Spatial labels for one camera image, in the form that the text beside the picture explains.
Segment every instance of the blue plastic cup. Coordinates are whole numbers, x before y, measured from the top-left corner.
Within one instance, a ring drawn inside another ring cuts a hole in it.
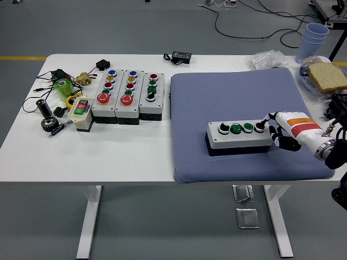
[[[325,39],[329,29],[320,23],[309,23],[306,26],[305,34],[316,39]]]
[[[302,38],[295,61],[301,64],[303,59],[315,56],[318,50],[322,47],[323,43],[324,40],[321,43],[314,43]]]
[[[317,39],[317,38],[309,37],[307,34],[303,34],[303,38],[307,40],[308,42],[312,42],[312,43],[323,43],[325,40],[325,38]]]

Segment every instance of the brass valve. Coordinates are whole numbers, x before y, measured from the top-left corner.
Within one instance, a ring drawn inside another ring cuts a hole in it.
[[[91,77],[86,72],[82,72],[81,75],[74,79],[74,82],[84,86],[90,85],[92,83]]]

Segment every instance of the plate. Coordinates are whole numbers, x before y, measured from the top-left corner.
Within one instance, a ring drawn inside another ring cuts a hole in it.
[[[336,91],[336,92],[332,92],[329,94],[322,94],[321,92],[319,92],[319,90],[315,87],[314,83],[311,81],[311,79],[309,78],[307,71],[304,67],[300,67],[299,69],[299,77],[301,79],[301,81],[303,82],[305,88],[307,88],[313,95],[315,95],[319,100],[321,101],[330,101],[331,100],[331,95],[332,94],[341,94],[341,93],[347,93],[346,90],[342,90],[342,91]]]

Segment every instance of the gray mat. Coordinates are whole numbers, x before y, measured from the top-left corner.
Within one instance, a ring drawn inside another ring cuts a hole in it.
[[[334,171],[303,146],[298,152],[210,157],[208,122],[262,119],[271,112],[301,111],[310,116],[287,68],[237,73],[186,73],[171,78],[171,119],[175,180],[178,183],[233,180],[330,178]]]

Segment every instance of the metal floor plate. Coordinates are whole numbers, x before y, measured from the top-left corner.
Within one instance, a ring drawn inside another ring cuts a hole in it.
[[[251,185],[233,185],[233,191],[236,202],[254,202]]]
[[[241,229],[259,229],[256,209],[236,209],[237,223]]]

